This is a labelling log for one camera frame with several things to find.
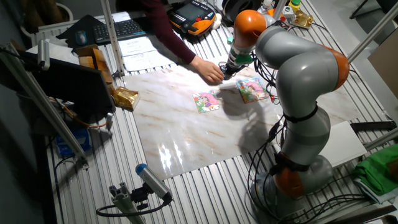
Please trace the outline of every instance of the green bag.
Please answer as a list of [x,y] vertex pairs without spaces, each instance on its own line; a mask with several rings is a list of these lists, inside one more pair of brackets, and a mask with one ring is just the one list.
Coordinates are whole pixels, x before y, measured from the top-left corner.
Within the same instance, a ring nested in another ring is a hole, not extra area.
[[388,163],[398,159],[398,144],[376,152],[360,162],[354,171],[361,182],[376,195],[384,195],[398,187],[388,168]]

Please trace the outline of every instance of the cardboard box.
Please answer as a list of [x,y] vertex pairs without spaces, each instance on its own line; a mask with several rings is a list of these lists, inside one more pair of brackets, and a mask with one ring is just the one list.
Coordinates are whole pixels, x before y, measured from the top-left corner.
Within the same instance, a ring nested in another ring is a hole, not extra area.
[[101,70],[106,84],[111,85],[113,83],[112,74],[106,65],[104,54],[97,45],[93,44],[76,49],[76,53],[79,56],[80,65]]
[[398,98],[398,29],[396,29],[369,57],[370,63]]

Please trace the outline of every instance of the desk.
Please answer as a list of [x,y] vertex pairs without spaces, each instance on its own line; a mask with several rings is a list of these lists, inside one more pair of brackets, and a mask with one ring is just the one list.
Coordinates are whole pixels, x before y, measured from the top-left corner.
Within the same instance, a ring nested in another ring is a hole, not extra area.
[[[225,57],[210,60],[217,64]],[[164,180],[263,145],[283,112],[270,99],[243,102],[236,81],[254,77],[262,79],[253,65],[218,86],[208,86],[183,66],[124,77],[126,88],[141,93],[133,115],[152,171]],[[215,91],[220,109],[200,114],[192,95],[210,90]],[[317,101],[331,125],[360,117],[342,88]]]
[[[313,6],[307,1],[302,1],[301,9],[314,17],[314,22],[325,25]],[[50,35],[58,35],[65,31],[72,23],[57,24],[41,27],[40,32],[33,36],[32,43],[35,45],[38,39],[44,39]],[[308,40],[323,44],[325,46],[339,49],[338,44],[327,32],[317,27],[308,31],[296,30],[297,35]],[[224,56],[225,60],[229,51],[226,38],[230,33],[222,27],[211,31],[207,38],[198,39],[193,44],[184,40],[188,47],[204,59]],[[116,70],[112,59],[112,51],[109,45],[100,47],[107,56],[107,62],[112,71]],[[153,72],[163,68],[171,68],[175,65],[150,69],[132,73]],[[124,85],[123,80],[116,80],[117,85]],[[385,121],[382,108],[376,97],[363,82],[362,78],[351,73],[348,81],[343,85],[349,97],[359,110],[361,117],[353,122]],[[94,149],[88,153],[90,168],[82,170],[73,167],[71,162],[60,165],[57,177],[60,181],[57,197],[55,178],[53,172],[54,164],[62,158],[55,153],[54,149],[47,149],[50,174],[52,176],[54,203],[57,210],[58,222],[62,223],[128,223],[125,218],[103,218],[95,214],[95,209],[104,205],[111,205],[111,196],[108,192],[110,185],[118,185],[125,181],[129,189],[135,189],[142,185],[142,180],[135,174],[135,166],[146,162],[139,133],[136,126],[136,118],[129,111],[118,108],[114,117],[114,125],[109,135],[105,129],[91,130]],[[368,142],[381,136],[383,133],[369,131],[360,133],[362,142]],[[269,169],[274,163],[272,149],[263,155],[263,163],[260,170]],[[246,179],[248,176],[248,161],[253,153],[237,156],[210,166],[196,169],[186,174],[166,179],[174,195],[175,201],[169,207],[161,211],[144,215],[147,223],[256,223],[256,209],[252,208],[251,201],[246,191]],[[334,171],[334,178],[339,179],[352,171],[355,162],[349,162]],[[341,194],[358,194],[358,189],[349,179],[341,179],[331,184],[323,192],[308,196],[302,200],[306,209],[325,202],[328,198]],[[149,198],[150,208],[160,205],[160,201],[153,195]],[[350,204],[349,208],[343,203],[327,214],[337,212],[335,216],[344,215],[353,210],[366,206],[367,203]],[[264,217],[263,223],[273,223],[270,218]]]

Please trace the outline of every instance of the card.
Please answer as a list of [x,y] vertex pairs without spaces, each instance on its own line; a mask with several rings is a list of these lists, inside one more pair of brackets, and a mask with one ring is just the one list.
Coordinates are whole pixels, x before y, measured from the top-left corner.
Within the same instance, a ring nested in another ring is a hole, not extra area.
[[266,87],[261,79],[261,77],[255,77],[236,82],[244,103],[251,103],[268,98]]
[[214,90],[207,93],[196,93],[193,95],[199,113],[206,113],[220,108]]

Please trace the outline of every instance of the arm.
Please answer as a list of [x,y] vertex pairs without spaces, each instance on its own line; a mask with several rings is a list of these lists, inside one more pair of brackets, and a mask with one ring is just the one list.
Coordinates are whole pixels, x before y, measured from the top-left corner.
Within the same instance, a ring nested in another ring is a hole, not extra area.
[[173,32],[161,0],[141,0],[156,37],[185,63],[191,63],[195,54]]
[[156,37],[177,57],[194,66],[210,83],[216,84],[224,79],[220,68],[196,56],[182,40],[174,34],[169,17],[161,0],[140,0],[145,15],[150,20]]

